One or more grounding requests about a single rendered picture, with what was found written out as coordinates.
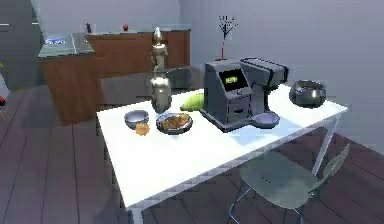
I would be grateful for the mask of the brown kitchen counter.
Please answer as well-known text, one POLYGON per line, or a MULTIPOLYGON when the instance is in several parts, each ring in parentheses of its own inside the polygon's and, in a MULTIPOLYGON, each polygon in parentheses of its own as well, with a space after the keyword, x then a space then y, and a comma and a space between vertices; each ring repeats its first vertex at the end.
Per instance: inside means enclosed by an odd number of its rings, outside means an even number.
POLYGON ((151 31, 71 33, 46 41, 40 67, 63 124, 91 120, 104 103, 100 80, 152 70, 151 31))

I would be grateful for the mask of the grey coffee machine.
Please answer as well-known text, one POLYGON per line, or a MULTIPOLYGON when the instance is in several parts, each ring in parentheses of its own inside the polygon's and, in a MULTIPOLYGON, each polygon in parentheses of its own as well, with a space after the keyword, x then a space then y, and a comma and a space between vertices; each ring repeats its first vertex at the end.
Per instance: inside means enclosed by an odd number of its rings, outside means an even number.
POLYGON ((222 132, 247 125, 272 129, 280 117, 269 109, 268 96, 288 74, 285 65, 256 57, 206 63, 200 112, 222 132))

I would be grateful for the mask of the red stemmed black plant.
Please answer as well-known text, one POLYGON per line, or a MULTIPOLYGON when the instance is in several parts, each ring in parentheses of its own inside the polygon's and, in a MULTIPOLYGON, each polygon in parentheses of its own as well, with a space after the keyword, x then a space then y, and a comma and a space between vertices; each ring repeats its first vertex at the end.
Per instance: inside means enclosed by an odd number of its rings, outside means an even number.
POLYGON ((222 32, 223 40, 221 43, 221 52, 220 52, 220 58, 219 61, 225 60, 224 57, 224 48, 225 48, 225 42, 228 37, 228 35, 231 33, 231 31, 238 26, 238 23, 236 22, 236 18, 234 16, 220 16, 219 17, 219 28, 222 32))

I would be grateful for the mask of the small grey bowl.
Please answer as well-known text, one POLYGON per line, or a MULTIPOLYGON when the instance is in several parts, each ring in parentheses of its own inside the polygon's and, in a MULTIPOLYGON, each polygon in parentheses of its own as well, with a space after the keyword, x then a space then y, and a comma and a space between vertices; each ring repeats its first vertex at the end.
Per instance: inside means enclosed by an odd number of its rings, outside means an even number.
POLYGON ((145 110, 133 110, 124 115, 124 121, 130 129, 135 130, 137 124, 149 121, 149 114, 145 110))

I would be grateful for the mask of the dark metal pot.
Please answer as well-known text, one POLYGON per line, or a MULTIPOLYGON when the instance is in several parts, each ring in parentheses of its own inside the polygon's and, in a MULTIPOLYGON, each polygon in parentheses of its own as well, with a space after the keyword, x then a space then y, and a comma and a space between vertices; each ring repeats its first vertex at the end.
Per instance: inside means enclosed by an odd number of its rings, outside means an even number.
POLYGON ((326 100, 326 88, 317 81, 299 80, 291 86, 289 99, 302 108, 318 108, 326 100))

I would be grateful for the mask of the grey green chair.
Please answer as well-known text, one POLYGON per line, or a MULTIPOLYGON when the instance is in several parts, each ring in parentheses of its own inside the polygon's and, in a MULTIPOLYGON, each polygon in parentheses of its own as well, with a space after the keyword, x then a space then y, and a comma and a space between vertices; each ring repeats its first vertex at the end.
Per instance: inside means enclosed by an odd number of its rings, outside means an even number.
POLYGON ((317 199, 324 187, 343 165, 350 144, 328 162, 318 179, 311 171, 275 151, 269 151, 246 162, 240 168, 240 187, 228 210, 227 223, 240 224, 233 216, 237 203, 250 191, 259 194, 275 206, 284 209, 282 224, 286 224, 288 210, 297 214, 296 224, 304 224, 303 206, 317 199))

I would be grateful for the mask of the silver ornate bottle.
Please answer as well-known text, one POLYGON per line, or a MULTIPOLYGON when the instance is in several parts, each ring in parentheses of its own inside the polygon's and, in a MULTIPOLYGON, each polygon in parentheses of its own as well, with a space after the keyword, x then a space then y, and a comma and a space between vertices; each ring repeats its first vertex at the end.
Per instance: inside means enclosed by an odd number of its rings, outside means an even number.
POLYGON ((153 32, 152 49, 150 52, 153 77, 151 84, 151 104, 156 113, 162 114, 171 106, 171 86, 169 79, 165 76, 165 59, 168 56, 167 45, 163 42, 159 27, 153 32))

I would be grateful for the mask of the grey fridge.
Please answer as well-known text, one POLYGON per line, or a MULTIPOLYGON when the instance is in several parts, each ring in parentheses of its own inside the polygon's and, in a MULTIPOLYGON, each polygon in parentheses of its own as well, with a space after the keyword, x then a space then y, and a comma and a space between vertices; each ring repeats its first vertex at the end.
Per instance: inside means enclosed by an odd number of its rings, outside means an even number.
POLYGON ((0 73, 9 89, 44 83, 37 58, 43 42, 31 0, 0 0, 0 73))

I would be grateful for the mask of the white table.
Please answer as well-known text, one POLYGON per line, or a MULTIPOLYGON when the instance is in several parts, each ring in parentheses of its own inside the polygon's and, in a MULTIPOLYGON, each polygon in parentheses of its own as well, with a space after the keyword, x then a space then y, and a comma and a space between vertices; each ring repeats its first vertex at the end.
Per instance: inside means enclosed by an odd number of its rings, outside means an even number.
POLYGON ((324 126, 328 132, 312 169, 316 173, 347 108, 331 101, 315 109, 301 108, 290 102, 288 94, 289 88, 282 85, 269 96, 270 108, 280 116, 273 129, 245 126, 224 133, 192 112, 191 129, 174 136, 157 130, 157 115, 149 101, 98 112, 124 208, 132 217, 129 224, 143 224, 144 209, 324 126), (124 115, 133 110, 149 114, 145 136, 125 124, 124 115))

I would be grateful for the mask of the plate of brown food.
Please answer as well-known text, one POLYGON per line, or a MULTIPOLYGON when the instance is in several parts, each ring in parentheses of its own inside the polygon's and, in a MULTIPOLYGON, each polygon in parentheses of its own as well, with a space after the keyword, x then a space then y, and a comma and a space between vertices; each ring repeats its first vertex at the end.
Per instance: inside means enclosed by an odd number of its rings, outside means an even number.
POLYGON ((157 129, 167 135, 179 135, 190 130, 192 117, 187 113, 166 113, 156 119, 157 129))

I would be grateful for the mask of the green lettuce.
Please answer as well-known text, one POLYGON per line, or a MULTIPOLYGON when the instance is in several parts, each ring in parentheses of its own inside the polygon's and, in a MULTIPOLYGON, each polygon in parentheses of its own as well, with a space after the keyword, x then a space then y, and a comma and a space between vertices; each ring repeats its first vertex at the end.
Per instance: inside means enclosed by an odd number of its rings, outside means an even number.
POLYGON ((198 93, 188 98, 180 107, 182 111, 199 111, 204 106, 204 94, 198 93))

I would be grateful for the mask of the small orange food piece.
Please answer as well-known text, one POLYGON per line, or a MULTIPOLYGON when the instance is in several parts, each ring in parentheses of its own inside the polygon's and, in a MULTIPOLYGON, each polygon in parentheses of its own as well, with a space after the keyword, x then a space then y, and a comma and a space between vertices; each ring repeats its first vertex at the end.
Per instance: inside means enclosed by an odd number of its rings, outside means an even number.
POLYGON ((138 123, 136 125, 135 131, 140 136, 145 136, 149 133, 150 127, 147 123, 138 123))

